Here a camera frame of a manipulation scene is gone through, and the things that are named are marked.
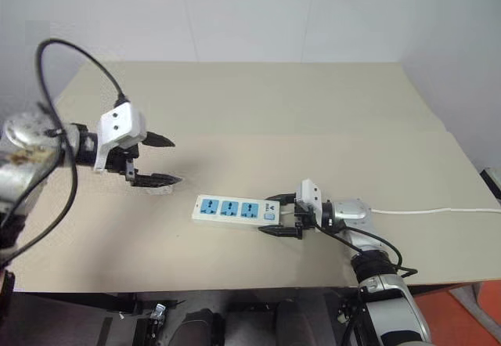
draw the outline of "power strip switch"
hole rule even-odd
[[[192,213],[195,222],[215,225],[264,226],[280,223],[278,201],[199,195]]]

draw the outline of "white wall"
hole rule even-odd
[[[402,61],[477,167],[501,166],[500,7],[501,0],[0,0],[0,120],[37,99],[32,55],[49,35],[104,59]],[[81,60],[51,50],[58,94]]]

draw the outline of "black cable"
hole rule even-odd
[[[369,236],[369,237],[371,237],[371,238],[373,238],[375,240],[379,240],[383,244],[386,244],[387,246],[389,246],[395,252],[395,254],[398,257],[398,262],[397,262],[396,265],[397,266],[401,266],[402,265],[402,261],[403,261],[402,254],[400,253],[400,251],[398,250],[397,247],[395,247],[393,244],[391,244],[390,242],[388,242],[386,239],[381,238],[378,235],[372,234],[371,232],[368,232],[368,231],[365,231],[365,230],[361,230],[361,229],[357,229],[357,228],[351,227],[351,226],[345,226],[345,227],[343,227],[343,230],[349,230],[349,231],[353,231],[353,232],[358,232],[360,234],[367,235],[367,236]]]
[[[359,321],[360,313],[362,313],[362,304],[359,304],[355,312],[353,312],[350,319],[348,320],[348,325],[346,326],[346,329],[343,333],[343,338],[341,339],[341,346],[348,346],[351,332],[355,328],[356,323]]]
[[[49,38],[49,39],[46,39],[45,41],[42,41],[40,43],[40,45],[38,45],[38,50],[41,49],[41,51],[43,52],[45,47],[47,47],[49,45],[63,45],[63,46],[70,47],[73,50],[78,51],[80,54],[82,54],[87,59],[89,59],[91,62],[93,62],[105,74],[105,76],[108,77],[108,80],[111,81],[111,83],[113,84],[113,86],[117,90],[118,98],[125,98],[125,94],[124,94],[124,92],[122,92],[122,88],[118,84],[118,81],[115,80],[115,77],[94,56],[92,56],[91,54],[86,52],[84,49],[74,45],[71,42],[64,41],[63,39]]]
[[[38,51],[40,51],[40,55],[42,55],[45,48],[49,45],[64,45],[64,46],[70,47],[71,49],[78,51],[80,54],[82,54],[87,59],[89,59],[91,62],[93,62],[106,75],[106,77],[111,81],[111,83],[114,85],[115,89],[117,90],[118,99],[126,99],[120,85],[118,84],[117,80],[115,80],[115,77],[96,58],[94,58],[94,56],[92,56],[91,54],[86,52],[84,49],[81,49],[80,47],[74,45],[71,42],[64,41],[63,39],[59,39],[59,38],[47,39],[47,40],[41,42],[40,45],[38,45],[37,54],[36,54],[37,57],[38,57]],[[61,120],[59,119],[57,114],[55,114],[56,109],[52,104],[52,100],[50,99],[50,96],[49,96],[49,90],[48,90],[47,85],[45,83],[45,79],[43,78],[43,71],[41,69],[41,63],[39,64],[38,59],[36,59],[36,60],[37,60],[37,62],[35,64],[35,66],[37,67],[38,83],[41,87],[42,95],[44,96],[45,101],[48,103],[49,108],[47,108],[45,106],[41,106],[41,105],[39,105],[39,106],[44,113],[48,114],[51,117],[52,122],[54,123],[56,129],[63,129]],[[57,119],[59,120],[59,125],[61,127],[58,126],[57,121],[54,119],[54,115],[56,115]],[[64,142],[64,141],[61,140],[61,138],[59,138],[59,148],[61,147],[62,142]],[[30,193],[35,188],[37,188],[40,184],[42,184],[48,178],[48,176],[51,175],[54,170],[56,170],[57,166],[59,165],[59,159],[60,159],[60,157],[54,162],[54,164],[36,182],[32,183],[28,188],[26,188],[24,190],[23,193],[21,193],[21,195],[17,198],[16,202],[9,209],[9,212],[3,218],[2,223],[0,224],[0,229],[9,227],[14,222],[13,215],[17,211],[18,207],[23,203],[23,201],[26,200],[26,198],[30,195]]]
[[[351,244],[350,242],[348,242],[347,240],[344,240],[343,238],[341,238],[340,236],[337,236],[336,234],[332,234],[328,231],[326,231],[325,229],[323,229],[322,227],[320,227],[316,222],[315,222],[315,227],[320,230],[321,232],[323,232],[324,234],[330,236],[331,238],[334,238],[335,240],[337,240],[338,242],[341,242],[343,243],[345,246],[348,246],[350,247],[352,250],[356,250],[358,253],[360,254],[363,254],[363,250],[354,246],[353,244]]]
[[[64,41],[62,39],[58,38],[50,38],[38,45],[37,47],[37,52],[35,55],[35,70],[37,74],[37,79],[38,83],[40,85],[41,89],[41,94],[45,100],[46,105],[41,106],[41,108],[49,114],[49,116],[52,119],[52,122],[56,128],[56,132],[58,133],[59,137],[59,149],[60,153],[62,153],[63,148],[66,150],[66,156],[65,158],[68,159],[70,162],[70,168],[71,168],[71,189],[70,189],[70,194],[67,198],[67,202],[64,205],[64,208],[61,210],[59,215],[56,217],[52,223],[47,226],[45,230],[43,230],[38,236],[33,238],[30,242],[26,243],[24,246],[16,250],[15,252],[11,253],[7,258],[2,260],[2,263],[0,264],[0,270],[5,268],[14,258],[18,257],[31,247],[33,247],[36,243],[38,243],[40,240],[45,238],[52,230],[54,230],[55,227],[61,221],[63,218],[66,216],[68,211],[71,209],[71,206],[73,205],[73,202],[75,200],[75,197],[77,195],[77,188],[78,188],[78,172],[77,172],[77,162],[75,160],[75,154],[73,151],[73,148],[71,146],[70,140],[68,139],[67,132],[64,129],[63,122],[59,118],[59,115],[56,111],[56,108],[54,107],[54,104],[52,103],[52,100],[50,98],[49,90],[47,88],[47,84],[45,83],[45,76],[44,76],[44,71],[43,71],[43,66],[42,66],[42,57],[45,49],[50,46],[50,45],[65,45],[67,47],[70,47],[76,51],[78,51],[80,54],[84,55],[87,57],[90,61],[92,61],[109,79],[110,81],[114,84],[115,89],[118,92],[118,99],[125,99],[125,95],[121,90],[120,85],[117,83],[117,81],[114,79],[114,77],[111,75],[111,73],[100,63],[98,62],[93,56],[91,56],[88,52],[86,52],[84,49],[79,48],[78,46],[69,43],[68,41]],[[51,167],[51,169],[47,170],[46,173],[44,173],[43,176],[47,177],[50,175],[50,173],[55,169]],[[33,190],[36,186],[30,186],[29,192]]]
[[[351,244],[350,242],[348,242],[347,240],[341,238],[340,236],[337,236],[336,234],[333,234],[331,232],[328,232],[327,230],[323,229],[322,227],[320,227],[319,225],[317,225],[315,223],[315,227],[320,230],[321,232],[323,232],[324,234],[330,236],[331,238],[334,238],[335,240],[343,243],[345,246],[351,248],[352,250],[355,250],[356,252],[358,252],[359,254],[363,254],[364,251],[361,249],[361,248],[358,248],[357,246]],[[363,231],[363,230],[359,230],[359,229],[355,229],[355,228],[350,228],[350,229],[353,229],[352,231]],[[397,271],[398,270],[403,270],[407,273],[403,274],[402,275],[402,278],[406,278],[406,277],[409,277],[409,276],[412,276],[414,274],[417,274],[417,269],[414,269],[414,268],[406,268],[405,266],[402,266],[402,254],[400,253],[400,251],[397,249],[397,247],[393,246],[393,244],[389,243],[387,240],[384,240],[383,238],[380,238],[379,236],[376,236],[370,232],[367,232],[366,234],[367,236],[375,236],[377,240],[380,240],[382,243],[386,243],[392,250],[394,248],[393,251],[395,251],[395,253],[397,254],[398,256],[398,263],[399,264],[391,264],[391,266],[393,266],[393,268],[395,268]]]

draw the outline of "gray floor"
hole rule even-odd
[[[335,345],[332,326],[328,320],[324,296],[330,290],[243,290],[243,291],[189,291],[176,293],[140,294],[144,301],[169,299],[184,300],[183,304],[168,313],[163,332],[163,344],[185,318],[186,313],[209,308],[226,318],[227,346],[272,346],[275,337],[272,312],[226,312],[230,302],[277,302],[295,298],[305,312],[319,345]],[[112,318],[106,346],[132,345],[135,324],[142,315],[125,315],[105,312],[82,305],[69,305],[26,294],[15,294],[11,312],[0,329],[2,346],[96,346],[105,318]]]

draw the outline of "power cord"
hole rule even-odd
[[[68,41],[64,41],[62,39],[58,38],[50,38],[47,39],[43,42],[40,43],[37,47],[37,52],[35,54],[35,70],[36,70],[36,75],[38,79],[38,84],[40,85],[41,89],[41,94],[43,99],[45,100],[45,105],[39,103],[38,106],[40,109],[48,114],[50,118],[52,119],[52,122],[54,124],[54,127],[56,128],[56,134],[59,139],[59,157],[63,155],[63,150],[66,151],[66,158],[68,159],[70,163],[70,169],[71,169],[71,189],[70,189],[70,194],[68,196],[67,202],[64,205],[64,208],[61,210],[59,215],[56,217],[52,223],[47,226],[45,230],[43,230],[39,235],[37,235],[35,238],[33,238],[31,241],[26,243],[24,246],[21,248],[17,249],[15,252],[11,253],[9,256],[4,258],[2,262],[0,263],[0,270],[4,269],[14,258],[17,258],[20,256],[22,253],[26,252],[29,250],[31,247],[33,247],[36,243],[38,243],[40,240],[45,238],[52,230],[54,230],[55,227],[61,221],[63,218],[66,216],[68,211],[70,210],[71,206],[73,205],[73,202],[75,200],[75,197],[77,195],[77,188],[78,188],[78,173],[77,173],[77,163],[75,160],[75,154],[73,151],[73,148],[71,147],[70,140],[68,139],[67,132],[63,126],[63,122],[59,118],[59,115],[56,111],[56,108],[54,107],[54,104],[51,100],[49,90],[47,88],[47,84],[45,83],[45,75],[43,71],[43,66],[42,66],[42,57],[44,54],[45,49],[49,47],[50,45],[63,45],[66,47],[69,47],[71,49],[76,50],[83,56],[85,56],[87,59],[89,59],[91,62],[93,62],[105,75],[108,77],[108,79],[113,83],[115,89],[117,90],[117,97],[118,100],[117,102],[126,102],[127,99],[125,98],[124,93],[122,92],[122,89],[120,85],[117,83],[113,75],[97,60],[95,59],[91,54],[86,52],[84,49],[81,49],[80,47],[74,45],[73,43],[70,43]],[[15,202],[14,206],[10,209],[9,213],[4,219],[4,222],[2,223],[2,227],[6,227],[9,225],[11,220],[13,219],[13,214],[16,211],[16,209],[20,206],[20,204],[26,199],[26,197],[35,189],[38,185],[40,185],[58,166],[59,164],[59,159],[55,161],[55,163],[47,170],[42,177],[40,177],[39,180],[34,182],[31,186],[29,186],[20,196],[20,198]]]
[[[490,207],[476,207],[476,208],[461,208],[461,207],[440,207],[438,209],[428,209],[425,211],[380,211],[379,209],[371,209],[373,213],[378,214],[432,214],[443,213],[445,211],[451,212],[466,212],[466,213],[501,213],[501,209],[492,209]]]

